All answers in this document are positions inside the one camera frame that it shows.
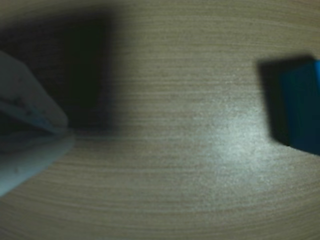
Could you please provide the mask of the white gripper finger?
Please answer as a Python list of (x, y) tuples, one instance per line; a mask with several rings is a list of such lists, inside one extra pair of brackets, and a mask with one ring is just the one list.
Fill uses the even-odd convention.
[(3, 51), (0, 53), (0, 110), (53, 134), (68, 130), (68, 117), (29, 68)]
[(39, 174), (65, 156), (74, 146), (73, 133), (55, 135), (52, 140), (17, 153), (0, 155), (0, 196)]

